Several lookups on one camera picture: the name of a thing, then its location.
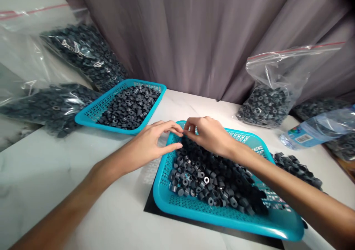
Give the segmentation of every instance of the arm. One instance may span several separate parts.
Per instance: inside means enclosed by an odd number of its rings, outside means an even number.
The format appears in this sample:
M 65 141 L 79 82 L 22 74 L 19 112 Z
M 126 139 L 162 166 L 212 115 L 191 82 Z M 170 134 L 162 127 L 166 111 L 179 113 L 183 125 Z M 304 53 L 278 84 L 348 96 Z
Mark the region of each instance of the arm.
M 173 121 L 146 126 L 130 142 L 98 162 L 78 187 L 10 249 L 62 249 L 96 200 L 114 181 L 182 147 L 181 143 L 157 146 L 158 138 L 168 131 L 183 136 L 182 128 Z
M 355 246 L 355 211 L 236 141 L 210 118 L 189 118 L 184 134 L 206 150 L 247 167 L 285 200 L 334 248 Z

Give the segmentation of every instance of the clear plastic bag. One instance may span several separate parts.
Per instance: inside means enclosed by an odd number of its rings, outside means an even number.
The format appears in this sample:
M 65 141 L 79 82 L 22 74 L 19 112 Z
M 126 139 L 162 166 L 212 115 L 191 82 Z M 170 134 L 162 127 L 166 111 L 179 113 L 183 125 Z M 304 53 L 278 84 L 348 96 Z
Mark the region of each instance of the clear plastic bag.
M 78 68 L 101 92 L 127 78 L 125 67 L 93 25 L 86 8 L 71 11 L 68 5 L 60 5 L 13 17 L 2 18 L 6 29 L 39 35 L 46 47 Z
M 301 95 L 310 73 L 343 44 L 305 46 L 249 57 L 246 70 L 256 82 L 236 114 L 238 120 L 272 129 L 280 126 Z
M 75 77 L 53 64 L 38 35 L 31 34 L 38 24 L 20 17 L 0 17 L 0 62 L 9 69 L 0 73 L 10 79 L 0 83 L 0 114 L 44 125 L 50 134 L 65 137 L 78 127 L 76 113 L 100 93 L 73 83 Z
M 332 110 L 349 108 L 352 104 L 344 100 L 325 98 L 307 100 L 293 108 L 294 113 L 302 120 L 317 116 Z M 355 160 L 355 132 L 325 143 L 339 158 L 345 161 Z
M 7 100 L 0 106 L 0 114 L 42 124 L 51 135 L 59 138 L 79 126 L 74 120 L 75 115 L 100 96 L 77 83 L 49 85 L 43 89 L 35 89 L 26 83 L 24 87 L 23 96 Z
M 309 118 L 317 116 L 321 113 L 338 110 L 342 108 L 350 108 L 352 104 L 344 100 L 335 98 L 310 99 L 293 107 L 292 111 L 302 120 L 307 121 Z

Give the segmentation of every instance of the black mat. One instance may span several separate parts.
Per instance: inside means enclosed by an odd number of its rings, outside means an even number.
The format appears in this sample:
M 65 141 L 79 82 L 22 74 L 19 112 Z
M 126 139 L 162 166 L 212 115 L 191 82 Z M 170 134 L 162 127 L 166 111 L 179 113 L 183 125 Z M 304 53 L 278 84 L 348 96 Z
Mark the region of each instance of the black mat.
M 179 221 L 186 222 L 186 223 L 189 223 L 192 225 L 196 225 L 196 226 L 200 226 L 200 227 L 203 227 L 206 229 L 214 230 L 216 232 L 225 233 L 228 235 L 232 235 L 235 237 L 243 238 L 243 239 L 246 239 L 249 241 L 261 243 L 261 244 L 264 244 L 267 246 L 271 246 L 274 248 L 284 250 L 284 246 L 283 246 L 282 241 L 280 239 L 267 237 L 267 236 L 263 236 L 263 235 L 257 235 L 257 234 L 248 233 L 248 232 L 243 232 L 243 231 L 234 230 L 234 229 L 230 229 L 230 228 L 224 228 L 224 227 L 216 226 L 213 224 L 208 224 L 208 223 L 204 223 L 204 222 L 200 222 L 200 221 L 196 221 L 196 220 L 186 219 L 183 217 L 179 217 L 179 216 L 175 216 L 175 215 L 171 215 L 171 214 L 162 212 L 157 207 L 156 203 L 154 202 L 153 187 L 149 193 L 147 203 L 145 204 L 145 207 L 144 207 L 144 211 L 149 212 L 149 213 L 153 213 L 153 214 L 156 214 L 156 215 L 159 215 L 162 217 L 166 217 L 166 218 L 170 218 L 170 219 L 174 219 L 174 220 L 179 220 Z

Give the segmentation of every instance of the left hand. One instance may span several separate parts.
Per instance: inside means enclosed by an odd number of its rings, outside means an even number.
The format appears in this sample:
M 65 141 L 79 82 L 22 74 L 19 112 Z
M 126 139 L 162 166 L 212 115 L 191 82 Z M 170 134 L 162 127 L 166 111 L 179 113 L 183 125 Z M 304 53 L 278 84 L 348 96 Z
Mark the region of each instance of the left hand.
M 169 131 L 179 137 L 183 136 L 183 129 L 174 121 L 158 121 L 146 126 L 131 141 L 102 161 L 109 174 L 106 177 L 115 181 L 166 153 L 182 148 L 181 143 L 158 147 L 159 137 Z

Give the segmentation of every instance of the plastic basket rim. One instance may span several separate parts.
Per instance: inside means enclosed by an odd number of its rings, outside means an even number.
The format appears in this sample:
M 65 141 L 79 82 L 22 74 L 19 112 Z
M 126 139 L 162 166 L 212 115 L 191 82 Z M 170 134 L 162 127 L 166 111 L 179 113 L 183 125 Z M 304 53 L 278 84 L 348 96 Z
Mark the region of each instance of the plastic basket rim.
M 133 130 L 124 130 L 124 129 L 117 128 L 117 127 L 111 127 L 111 126 L 106 126 L 106 125 L 103 125 L 103 124 L 88 122 L 88 121 L 85 121 L 85 120 L 82 119 L 82 117 L 85 116 L 85 113 L 87 111 L 89 111 L 93 107 L 95 107 L 100 101 L 103 100 L 103 98 L 105 98 L 107 95 L 111 94 L 115 89 L 117 89 L 117 87 L 123 86 L 127 82 L 131 82 L 131 81 L 133 81 L 133 82 L 141 82 L 143 84 L 155 85 L 155 86 L 160 86 L 161 87 L 161 93 L 160 93 L 158 99 L 156 100 L 156 102 L 154 103 L 154 105 L 151 108 L 150 112 L 148 113 L 147 117 L 143 120 L 143 122 L 141 123 L 141 125 L 139 127 L 137 127 L 136 129 L 133 129 Z M 156 108 L 158 107 L 160 101 L 162 100 L 162 97 L 163 97 L 163 95 L 164 95 L 166 90 L 167 90 L 167 88 L 166 88 L 166 86 L 164 84 L 159 84 L 159 83 L 145 81 L 145 80 L 139 80 L 139 79 L 135 79 L 135 78 L 128 78 L 128 79 L 125 79 L 125 80 L 119 82 L 112 89 L 106 91 L 99 98 L 97 98 L 93 103 L 91 103 L 90 105 L 88 105 L 85 108 L 83 108 L 80 112 L 77 113 L 77 115 L 75 116 L 74 120 L 75 120 L 76 123 L 78 123 L 80 125 L 83 125 L 83 126 L 94 127 L 94 128 L 98 128 L 98 129 L 102 129 L 102 130 L 106 130 L 106 131 L 111 131 L 111 132 L 115 132 L 115 133 L 120 133 L 120 134 L 136 135 L 140 131 L 142 131 L 143 128 L 148 124 L 148 122 L 151 119 L 152 115 L 154 114 Z
M 182 123 L 186 123 L 186 121 L 181 120 L 181 121 L 177 121 L 177 124 L 182 124 Z M 274 159 L 272 158 L 265 142 L 256 134 L 253 133 L 249 133 L 249 132 L 245 132 L 245 131 L 240 131 L 240 130 L 234 130 L 234 129 L 229 129 L 229 128 L 225 128 L 226 131 L 228 132 L 233 132 L 233 133 L 240 133 L 240 134 L 245 134 L 245 135 L 249 135 L 252 137 L 257 138 L 260 141 L 260 145 L 263 147 L 264 149 L 264 153 L 267 156 L 267 159 L 275 164 Z M 170 133 L 168 140 L 167 140 L 167 144 L 168 142 L 171 141 L 172 137 L 174 136 L 174 134 Z M 304 228 L 303 228 L 303 224 L 302 224 L 302 219 L 301 217 L 294 211 L 294 214 L 296 215 L 296 218 L 298 219 L 298 226 L 297 226 L 297 231 L 292 232 L 291 236 L 290 233 L 288 233 L 288 235 L 285 235 L 284 232 L 280 229 L 277 232 L 271 233 L 270 229 L 275 230 L 275 227 L 270 227 L 267 225 L 259 225 L 259 224 L 255 224 L 255 223 L 251 223 L 251 222 L 244 222 L 241 220 L 231 220 L 227 217 L 223 217 L 223 216 L 215 216 L 215 215 L 211 215 L 209 213 L 205 213 L 205 212 L 198 212 L 198 214 L 196 214 L 197 212 L 193 209 L 188 209 L 188 208 L 183 208 L 183 207 L 179 207 L 179 210 L 177 211 L 173 211 L 171 210 L 171 208 L 176 208 L 178 206 L 176 205 L 171 205 L 167 202 L 165 202 L 160 196 L 159 196 L 159 182 L 161 179 L 161 176 L 163 174 L 164 171 L 164 167 L 165 167 L 165 163 L 166 163 L 166 159 L 167 159 L 168 155 L 165 154 L 163 155 L 160 164 L 159 164 L 159 168 L 158 171 L 156 173 L 156 177 L 153 183 L 153 198 L 154 201 L 157 205 L 157 207 L 165 212 L 165 213 L 169 213 L 169 214 L 173 214 L 176 216 L 180 216 L 183 218 L 190 218 L 190 219 L 194 219 L 197 221 L 201 221 L 201 222 L 205 222 L 206 223 L 206 217 L 208 217 L 208 223 L 217 225 L 217 226 L 221 226 L 220 224 L 220 220 L 222 219 L 224 221 L 224 227 L 228 227 L 231 229 L 239 229 L 239 227 L 236 226 L 243 226 L 243 231 L 245 232 L 250 232 L 250 233 L 256 233 L 256 234 L 260 234 L 260 235 L 264 235 L 264 236 L 269 236 L 269 237 L 274 237 L 274 238 L 278 238 L 278 239 L 282 239 L 282 240 L 289 240 L 289 241 L 300 241 L 304 235 Z

